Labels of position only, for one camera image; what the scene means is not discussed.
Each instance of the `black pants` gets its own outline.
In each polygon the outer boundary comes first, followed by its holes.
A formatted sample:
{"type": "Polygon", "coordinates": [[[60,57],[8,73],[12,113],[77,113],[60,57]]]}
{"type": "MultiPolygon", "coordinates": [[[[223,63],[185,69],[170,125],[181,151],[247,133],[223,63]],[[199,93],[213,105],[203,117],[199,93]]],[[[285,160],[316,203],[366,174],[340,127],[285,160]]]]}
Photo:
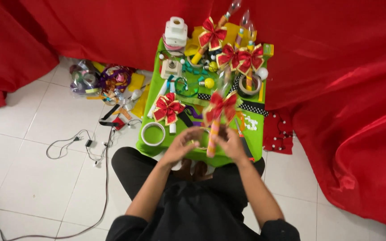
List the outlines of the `black pants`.
{"type": "MultiPolygon", "coordinates": [[[[135,198],[156,164],[156,160],[144,156],[132,147],[118,149],[111,160],[114,172],[131,200],[135,198]]],[[[265,170],[263,157],[256,161],[254,166],[261,176],[265,170]]],[[[180,181],[184,180],[176,178],[171,172],[166,182],[165,190],[180,181]]],[[[235,218],[241,221],[244,220],[242,210],[247,206],[248,199],[242,185],[238,167],[234,163],[217,167],[211,179],[195,183],[211,190],[229,207],[235,218]]]]}

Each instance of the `bare foot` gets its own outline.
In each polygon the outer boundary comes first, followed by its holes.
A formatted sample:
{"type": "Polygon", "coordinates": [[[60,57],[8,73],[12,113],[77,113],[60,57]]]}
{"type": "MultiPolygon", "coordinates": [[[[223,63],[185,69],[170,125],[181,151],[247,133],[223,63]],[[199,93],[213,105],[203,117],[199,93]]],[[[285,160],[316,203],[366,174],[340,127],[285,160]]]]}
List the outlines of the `bare foot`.
{"type": "Polygon", "coordinates": [[[193,177],[190,174],[191,165],[192,161],[190,159],[183,158],[183,160],[181,161],[181,168],[178,171],[173,171],[174,176],[182,180],[192,182],[193,177]]]}
{"type": "Polygon", "coordinates": [[[208,165],[203,162],[199,161],[196,163],[196,166],[194,167],[194,173],[193,173],[193,181],[203,181],[209,178],[212,178],[212,174],[206,174],[208,171],[208,165]]]}

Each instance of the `green tablecloth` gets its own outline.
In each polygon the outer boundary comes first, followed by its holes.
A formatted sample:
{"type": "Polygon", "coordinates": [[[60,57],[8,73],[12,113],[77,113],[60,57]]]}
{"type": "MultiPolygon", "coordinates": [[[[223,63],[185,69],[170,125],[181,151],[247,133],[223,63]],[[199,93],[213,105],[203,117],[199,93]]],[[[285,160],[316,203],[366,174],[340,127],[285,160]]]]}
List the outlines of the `green tablecloth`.
{"type": "MultiPolygon", "coordinates": [[[[158,51],[159,50],[165,50],[162,39],[160,39],[160,41],[159,41],[158,51]]],[[[153,105],[153,103],[157,97],[157,94],[159,93],[160,88],[162,87],[162,85],[165,81],[164,79],[162,79],[160,77],[159,60],[160,60],[159,55],[157,54],[156,59],[154,61],[154,72],[153,72],[153,77],[151,79],[151,86],[150,86],[150,91],[148,94],[147,104],[145,105],[145,112],[144,112],[144,118],[142,120],[141,130],[145,124],[154,121],[153,118],[147,117],[147,113],[150,110],[151,106],[153,105]]],[[[263,67],[266,67],[266,65],[267,65],[267,61],[265,61],[265,63],[263,64],[263,67]]],[[[185,77],[187,78],[187,81],[189,83],[194,83],[194,82],[197,82],[197,79],[200,77],[200,75],[193,75],[189,72],[185,72],[185,77]]],[[[189,88],[189,90],[186,91],[186,94],[194,93],[194,88],[196,88],[196,87],[191,86],[189,88]]],[[[212,92],[211,90],[209,90],[205,87],[199,87],[199,93],[211,94],[211,92],[212,92]]],[[[259,98],[258,95],[255,95],[254,97],[249,98],[247,100],[258,102],[258,98],[259,98]]],[[[260,114],[253,113],[253,112],[244,111],[244,110],[242,112],[244,114],[246,114],[247,116],[250,116],[251,119],[256,120],[258,122],[258,124],[256,124],[257,130],[249,130],[249,129],[245,128],[245,130],[243,131],[243,134],[245,136],[245,139],[247,140],[250,151],[253,154],[255,160],[257,161],[262,157],[264,116],[260,115],[260,114]]],[[[190,116],[190,118],[192,121],[202,121],[199,119],[194,119],[191,116],[190,116]]],[[[160,123],[163,126],[165,125],[164,120],[160,121],[160,123]]],[[[177,125],[177,133],[180,133],[182,130],[187,128],[187,126],[184,124],[184,122],[180,119],[177,121],[176,125],[177,125]]],[[[231,128],[236,129],[235,121],[232,121],[229,126],[231,128]]],[[[157,147],[152,147],[152,146],[146,145],[142,140],[141,131],[140,131],[139,140],[136,144],[137,149],[140,150],[141,152],[143,152],[144,154],[149,155],[149,156],[155,156],[155,155],[159,154],[162,150],[169,147],[169,145],[172,143],[172,141],[174,140],[174,137],[175,137],[175,134],[169,134],[169,126],[165,127],[165,131],[166,131],[165,139],[162,142],[162,144],[157,146],[157,147]]],[[[151,136],[151,138],[153,139],[153,135],[158,135],[159,130],[152,130],[152,129],[150,131],[147,130],[146,134],[147,134],[146,135],[147,140],[148,140],[149,136],[151,136]]],[[[224,152],[218,146],[217,146],[217,149],[215,152],[215,156],[213,158],[207,157],[206,156],[206,150],[200,150],[200,149],[195,149],[194,151],[191,151],[189,154],[187,154],[186,158],[190,158],[192,160],[202,160],[202,161],[205,161],[207,164],[214,166],[214,167],[223,166],[223,165],[226,165],[226,164],[232,162],[231,159],[229,159],[227,156],[225,156],[224,152]]]]}

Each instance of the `white tile floor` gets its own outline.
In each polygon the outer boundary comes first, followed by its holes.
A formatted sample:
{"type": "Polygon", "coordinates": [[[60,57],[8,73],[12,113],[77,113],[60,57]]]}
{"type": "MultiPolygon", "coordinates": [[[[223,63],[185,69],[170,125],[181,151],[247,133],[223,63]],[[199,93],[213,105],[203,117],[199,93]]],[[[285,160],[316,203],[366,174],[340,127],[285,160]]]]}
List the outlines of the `white tile floor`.
{"type": "MultiPolygon", "coordinates": [[[[0,108],[0,228],[6,238],[78,233],[93,225],[103,210],[105,166],[92,167],[85,140],[71,145],[61,159],[51,160],[45,154],[51,142],[70,138],[81,129],[97,141],[93,154],[99,155],[101,142],[107,140],[109,127],[100,126],[98,119],[110,107],[71,96],[67,87],[70,64],[71,60],[62,58],[51,72],[8,94],[7,106],[0,108]]],[[[118,131],[110,157],[120,147],[135,147],[138,132],[139,125],[118,131]]],[[[56,152],[51,149],[50,155],[56,152]]],[[[385,225],[341,211],[325,199],[297,139],[292,156],[263,152],[263,157],[267,164],[262,178],[303,241],[386,241],[385,225]]],[[[105,240],[112,221],[129,204],[110,167],[109,204],[103,222],[70,240],[105,240]]],[[[250,205],[244,216],[245,223],[259,232],[250,205]]]]}

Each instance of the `red bow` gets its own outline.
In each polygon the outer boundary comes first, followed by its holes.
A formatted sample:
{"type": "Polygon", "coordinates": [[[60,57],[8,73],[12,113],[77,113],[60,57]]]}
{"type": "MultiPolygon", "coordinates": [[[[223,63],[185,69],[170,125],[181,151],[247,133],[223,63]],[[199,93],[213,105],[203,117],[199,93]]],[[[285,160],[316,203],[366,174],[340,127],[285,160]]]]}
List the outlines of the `red bow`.
{"type": "Polygon", "coordinates": [[[153,117],[156,122],[165,119],[165,125],[175,123],[178,118],[177,114],[184,110],[185,105],[179,100],[175,100],[175,93],[158,96],[154,103],[156,109],[153,111],[153,117]]]}
{"type": "Polygon", "coordinates": [[[217,54],[218,68],[221,68],[223,64],[228,63],[232,71],[236,70],[239,65],[238,53],[239,51],[235,52],[231,44],[226,44],[222,48],[221,54],[217,54]]]}
{"type": "Polygon", "coordinates": [[[209,107],[204,111],[205,126],[209,126],[213,120],[220,117],[224,111],[224,115],[229,124],[236,115],[236,90],[232,91],[226,98],[222,98],[217,92],[214,92],[211,96],[209,107]]]}
{"type": "Polygon", "coordinates": [[[226,38],[227,35],[227,28],[220,27],[214,29],[214,22],[212,21],[211,17],[203,22],[202,28],[205,30],[205,32],[199,35],[199,44],[201,48],[205,47],[207,44],[209,44],[210,51],[221,48],[221,42],[226,38]]]}
{"type": "Polygon", "coordinates": [[[262,44],[254,47],[254,50],[250,53],[247,48],[241,48],[238,53],[239,61],[241,64],[238,66],[239,72],[247,75],[248,71],[252,67],[254,71],[262,66],[265,62],[263,59],[262,44]]]}

